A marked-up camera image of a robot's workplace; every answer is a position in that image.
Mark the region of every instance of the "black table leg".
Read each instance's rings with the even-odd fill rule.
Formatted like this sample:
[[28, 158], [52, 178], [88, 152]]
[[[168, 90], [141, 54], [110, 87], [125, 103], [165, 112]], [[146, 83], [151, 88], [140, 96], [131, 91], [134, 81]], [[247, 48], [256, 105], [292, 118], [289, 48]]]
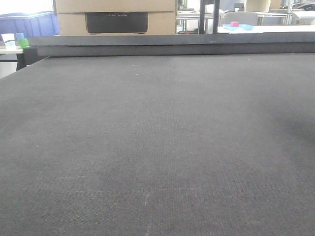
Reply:
[[17, 54], [16, 57], [18, 59], [18, 64], [16, 66], [16, 71], [18, 71], [18, 70], [23, 69], [24, 67], [26, 67], [26, 62], [25, 62], [23, 54]]

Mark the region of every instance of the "cardboard box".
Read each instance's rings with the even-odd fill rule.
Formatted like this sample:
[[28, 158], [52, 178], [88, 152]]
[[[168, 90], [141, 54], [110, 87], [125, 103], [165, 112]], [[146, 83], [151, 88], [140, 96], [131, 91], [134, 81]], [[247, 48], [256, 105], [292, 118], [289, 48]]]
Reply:
[[[87, 30], [85, 13], [59, 13], [60, 35], [91, 35]], [[149, 12], [148, 29], [140, 35], [169, 35], [176, 31], [175, 12]], [[137, 33], [98, 33], [95, 35], [139, 35]]]
[[175, 12], [176, 0], [56, 0], [58, 13]]
[[268, 12], [270, 0], [246, 0], [245, 11]]
[[281, 7], [281, 0], [271, 0], [270, 8], [271, 9], [280, 9]]

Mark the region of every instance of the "white container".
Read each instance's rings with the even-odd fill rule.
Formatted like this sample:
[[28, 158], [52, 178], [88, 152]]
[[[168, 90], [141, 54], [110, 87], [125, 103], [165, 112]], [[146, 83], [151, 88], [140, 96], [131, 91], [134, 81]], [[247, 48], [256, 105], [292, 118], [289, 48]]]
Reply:
[[7, 50], [14, 50], [16, 49], [15, 46], [15, 38], [13, 33], [4, 33], [1, 34], [2, 39], [4, 41], [5, 47]]

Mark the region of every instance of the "blue tray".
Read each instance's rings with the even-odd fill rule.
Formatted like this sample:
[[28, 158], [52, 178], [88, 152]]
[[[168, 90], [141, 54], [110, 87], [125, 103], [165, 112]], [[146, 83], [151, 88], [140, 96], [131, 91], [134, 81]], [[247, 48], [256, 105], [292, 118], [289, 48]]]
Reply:
[[252, 30], [254, 26], [246, 25], [246, 24], [240, 24], [239, 27], [232, 27], [229, 25], [223, 25], [223, 28], [226, 30], [237, 30], [237, 29], [244, 29], [244, 30]]

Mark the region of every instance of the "gray felt surface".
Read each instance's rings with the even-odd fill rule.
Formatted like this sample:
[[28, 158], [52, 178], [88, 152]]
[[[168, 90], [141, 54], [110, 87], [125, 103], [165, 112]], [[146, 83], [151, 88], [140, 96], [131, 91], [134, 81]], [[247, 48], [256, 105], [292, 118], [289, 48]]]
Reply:
[[0, 236], [315, 235], [315, 55], [45, 59], [0, 80]]

